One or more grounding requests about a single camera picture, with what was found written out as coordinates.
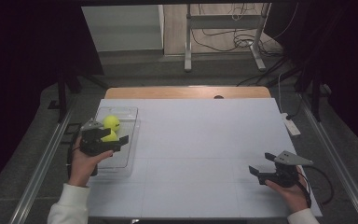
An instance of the metal frame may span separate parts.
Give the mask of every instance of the metal frame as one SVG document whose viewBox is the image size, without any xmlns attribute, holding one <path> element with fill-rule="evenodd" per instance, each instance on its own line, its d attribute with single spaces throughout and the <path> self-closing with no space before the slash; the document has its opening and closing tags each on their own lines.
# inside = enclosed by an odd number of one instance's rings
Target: metal frame
<svg viewBox="0 0 358 224">
<path fill-rule="evenodd" d="M 339 154 L 337 153 L 336 147 L 334 146 L 333 142 L 330 140 L 327 132 L 324 130 L 324 126 L 321 122 L 318 122 L 316 118 L 313 116 L 312 112 L 310 111 L 310 102 L 307 98 L 303 98 L 301 94 L 298 95 L 301 100 L 305 101 L 305 105 L 303 106 L 303 110 L 305 111 L 312 128 L 318 135 L 321 143 L 324 146 L 324 151 L 327 154 L 327 158 L 333 165 L 334 170 L 336 171 L 342 185 L 344 186 L 345 190 L 347 191 L 348 195 L 351 198 L 351 201 L 358 213 L 358 185 L 351 177 L 348 169 L 346 168 L 343 160 L 340 158 Z"/>
<path fill-rule="evenodd" d="M 192 16 L 190 4 L 187 4 L 186 14 L 186 43 L 185 43 L 185 71 L 191 71 L 191 39 L 192 29 L 257 29 L 254 41 L 250 42 L 250 50 L 255 58 L 255 63 L 259 71 L 266 71 L 266 66 L 260 57 L 258 43 L 263 33 L 266 23 L 270 3 L 266 3 L 261 11 L 261 15 L 243 15 L 234 21 L 230 15 L 196 15 Z"/>
<path fill-rule="evenodd" d="M 48 145 L 46 146 L 45 153 L 43 153 L 39 163 L 34 169 L 34 173 L 30 181 L 28 182 L 27 187 L 24 190 L 9 223 L 24 223 L 26 218 L 28 217 L 28 214 L 34 203 L 36 194 L 39 191 L 40 186 L 42 185 L 42 182 L 50 166 L 51 160 L 53 159 L 58 144 L 62 139 L 63 133 L 65 132 L 66 125 L 68 124 L 69 119 L 72 117 L 76 99 L 77 97 L 75 96 L 73 102 L 67 110 L 66 115 L 63 117 L 62 122 L 57 125 L 53 136 L 51 137 L 50 141 L 48 142 Z"/>
</svg>

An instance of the table leg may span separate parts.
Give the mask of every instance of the table leg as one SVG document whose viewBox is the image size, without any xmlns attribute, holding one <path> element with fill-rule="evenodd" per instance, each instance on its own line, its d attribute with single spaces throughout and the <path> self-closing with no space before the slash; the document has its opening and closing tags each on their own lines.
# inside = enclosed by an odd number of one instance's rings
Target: table leg
<svg viewBox="0 0 358 224">
<path fill-rule="evenodd" d="M 260 53 L 258 52 L 258 42 L 260 41 L 260 36 L 263 33 L 264 24 L 266 23 L 267 14 L 269 12 L 270 3 L 266 3 L 261 11 L 261 18 L 258 23 L 257 31 L 255 33 L 255 39 L 250 47 L 251 52 L 255 58 L 255 63 L 257 64 L 259 71 L 266 71 L 266 66 L 263 63 L 263 60 L 260 57 Z"/>
<path fill-rule="evenodd" d="M 185 49 L 185 71 L 191 71 L 191 41 L 190 41 L 190 33 L 191 33 L 191 12 L 190 12 L 190 4 L 187 4 L 187 15 L 186 15 L 186 49 Z"/>
</svg>

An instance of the gray floor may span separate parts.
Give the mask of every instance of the gray floor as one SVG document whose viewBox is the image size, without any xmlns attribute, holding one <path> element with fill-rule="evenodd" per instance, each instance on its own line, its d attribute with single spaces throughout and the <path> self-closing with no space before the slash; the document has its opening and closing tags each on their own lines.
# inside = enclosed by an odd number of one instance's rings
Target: gray floor
<svg viewBox="0 0 358 224">
<path fill-rule="evenodd" d="M 129 86 L 187 86 L 187 85 L 216 85 L 235 86 L 248 77 L 260 75 L 250 54 L 218 54 L 195 55 L 191 73 L 184 71 L 183 57 L 162 56 L 162 52 L 121 52 L 101 54 L 104 77 L 100 80 L 116 87 Z M 267 66 L 272 66 L 277 58 L 266 58 Z M 271 75 L 277 77 L 284 67 Z M 79 78 L 83 90 L 79 94 L 68 92 L 69 99 L 77 99 L 72 105 L 74 114 L 70 123 L 85 122 L 95 115 L 99 101 L 103 98 L 105 90 L 95 83 L 82 77 Z M 253 85 L 256 79 L 245 82 L 243 85 Z M 283 112 L 296 113 L 300 100 L 293 90 L 296 77 L 286 79 L 281 84 L 281 104 Z M 279 103 L 278 87 L 269 89 L 272 96 Z M 46 88 L 41 95 L 41 105 L 24 135 L 12 159 L 0 175 L 0 223 L 8 223 L 13 215 L 21 195 L 38 164 L 50 137 L 57 127 L 58 111 L 48 110 L 51 100 L 57 100 L 57 86 Z M 358 138 L 339 119 L 334 110 L 327 103 L 326 98 L 321 99 L 322 124 L 329 133 L 330 138 L 348 167 L 352 177 L 358 185 Z M 324 217 L 321 223 L 358 223 L 358 214 L 354 208 L 351 197 L 344 189 L 331 162 L 326 157 L 324 147 L 316 132 L 310 125 L 310 120 L 301 109 L 293 118 L 298 129 L 302 132 L 299 137 L 292 138 L 297 154 L 315 161 L 315 165 L 324 170 L 335 186 L 334 200 L 321 207 Z M 37 193 L 25 223 L 46 223 L 49 208 L 58 201 L 62 183 L 66 181 L 66 149 L 68 145 L 62 143 L 48 168 L 48 172 Z M 323 177 L 311 170 L 307 171 L 312 189 L 318 203 L 329 196 L 328 185 Z M 89 223 L 106 223 L 91 218 Z M 284 218 L 269 220 L 248 220 L 247 223 L 286 223 Z"/>
</svg>

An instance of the aluminum rail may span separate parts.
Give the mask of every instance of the aluminum rail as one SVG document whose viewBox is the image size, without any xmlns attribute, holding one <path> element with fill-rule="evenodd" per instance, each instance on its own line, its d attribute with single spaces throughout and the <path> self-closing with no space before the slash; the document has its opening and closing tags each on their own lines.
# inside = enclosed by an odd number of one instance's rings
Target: aluminum rail
<svg viewBox="0 0 358 224">
<path fill-rule="evenodd" d="M 62 119 L 62 122 L 58 124 L 54 130 L 54 134 L 48 142 L 45 153 L 43 153 L 39 163 L 37 164 L 31 180 L 28 182 L 28 185 L 25 188 L 19 203 L 17 204 L 17 208 L 14 210 L 14 213 L 9 221 L 10 224 L 24 223 L 25 219 L 28 217 L 36 194 L 45 179 L 51 160 L 53 159 L 63 133 L 65 132 L 66 125 L 72 117 L 76 99 L 77 97 L 75 96 L 65 117 Z"/>
<path fill-rule="evenodd" d="M 307 114 L 307 117 L 310 120 L 313 129 L 315 130 L 321 143 L 323 144 L 328 159 L 331 161 L 334 170 L 336 171 L 339 179 L 341 180 L 342 185 L 350 196 L 351 201 L 358 213 L 358 185 L 351 177 L 351 174 L 346 168 L 344 161 L 337 153 L 337 149 L 334 146 L 333 142 L 330 140 L 326 130 L 324 129 L 324 126 L 321 122 L 318 122 L 316 118 L 312 115 L 310 111 L 310 102 L 308 101 L 308 99 L 303 98 L 300 94 L 298 96 L 301 100 L 304 100 L 305 106 L 303 106 L 303 109 Z"/>
</svg>

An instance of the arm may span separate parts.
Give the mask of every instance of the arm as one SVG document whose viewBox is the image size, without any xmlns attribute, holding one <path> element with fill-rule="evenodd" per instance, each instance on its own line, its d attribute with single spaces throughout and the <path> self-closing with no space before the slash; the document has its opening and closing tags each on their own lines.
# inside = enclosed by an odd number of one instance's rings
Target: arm
<svg viewBox="0 0 358 224">
<path fill-rule="evenodd" d="M 106 151 L 95 157 L 89 157 L 80 150 L 80 138 L 76 139 L 73 150 L 71 177 L 63 185 L 60 200 L 51 206 L 48 223 L 87 223 L 89 211 L 86 203 L 90 189 L 87 188 L 90 175 L 98 162 L 113 155 Z"/>
<path fill-rule="evenodd" d="M 301 175 L 299 176 L 299 182 L 305 188 L 307 187 L 305 180 Z M 266 185 L 280 193 L 283 199 L 289 205 L 289 208 L 293 213 L 287 218 L 290 224 L 319 223 L 310 209 L 307 207 L 307 201 L 305 199 L 304 193 L 297 185 L 294 185 L 291 188 L 283 188 L 270 180 L 266 180 Z"/>
</svg>

